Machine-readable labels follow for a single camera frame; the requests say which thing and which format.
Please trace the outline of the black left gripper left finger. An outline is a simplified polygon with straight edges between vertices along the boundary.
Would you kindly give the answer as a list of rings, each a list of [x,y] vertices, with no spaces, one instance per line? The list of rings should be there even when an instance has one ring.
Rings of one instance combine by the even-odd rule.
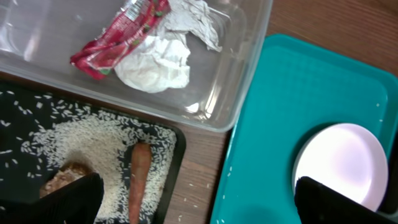
[[[94,223],[104,195],[99,174],[90,173],[27,205],[1,212],[3,224]]]

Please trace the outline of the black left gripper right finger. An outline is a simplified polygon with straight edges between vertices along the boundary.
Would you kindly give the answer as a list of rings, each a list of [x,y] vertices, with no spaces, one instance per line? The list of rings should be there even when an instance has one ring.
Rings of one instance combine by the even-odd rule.
[[[302,224],[395,224],[309,177],[296,182],[294,202]]]

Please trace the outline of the brown food chunk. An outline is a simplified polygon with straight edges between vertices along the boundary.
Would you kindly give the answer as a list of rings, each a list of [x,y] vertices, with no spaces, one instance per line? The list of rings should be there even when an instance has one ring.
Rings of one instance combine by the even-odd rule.
[[[90,173],[92,173],[92,169],[88,166],[78,163],[78,162],[69,162],[65,164],[58,172],[46,182],[43,186],[41,186],[39,191],[40,198],[51,194],[52,192],[80,179]]]

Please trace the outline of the pink plate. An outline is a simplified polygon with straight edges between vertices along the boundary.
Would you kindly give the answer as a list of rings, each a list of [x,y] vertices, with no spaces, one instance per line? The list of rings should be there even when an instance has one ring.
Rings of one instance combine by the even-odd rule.
[[[381,143],[353,123],[331,125],[299,150],[292,170],[292,190],[310,177],[352,201],[377,211],[386,193],[389,171]]]

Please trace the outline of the orange carrot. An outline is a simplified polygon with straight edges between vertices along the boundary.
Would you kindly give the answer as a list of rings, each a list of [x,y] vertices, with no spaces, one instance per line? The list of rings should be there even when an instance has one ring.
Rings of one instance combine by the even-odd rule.
[[[131,175],[129,189],[129,222],[139,223],[139,214],[146,187],[147,175],[152,161],[152,152],[147,143],[137,143],[131,155]]]

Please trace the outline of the red snack wrapper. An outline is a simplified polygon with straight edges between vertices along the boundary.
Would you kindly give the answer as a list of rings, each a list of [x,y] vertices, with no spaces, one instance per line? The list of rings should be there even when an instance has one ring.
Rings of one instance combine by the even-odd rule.
[[[104,79],[170,11],[168,0],[127,0],[111,25],[72,55],[70,63],[94,79]]]

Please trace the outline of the white napkin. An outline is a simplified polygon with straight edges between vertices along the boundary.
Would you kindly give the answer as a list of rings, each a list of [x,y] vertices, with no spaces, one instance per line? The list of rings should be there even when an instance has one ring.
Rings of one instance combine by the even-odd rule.
[[[222,51],[205,1],[170,0],[169,4],[171,11],[154,31],[114,68],[118,78],[131,88],[147,93],[185,88],[190,79],[189,32],[208,50]]]

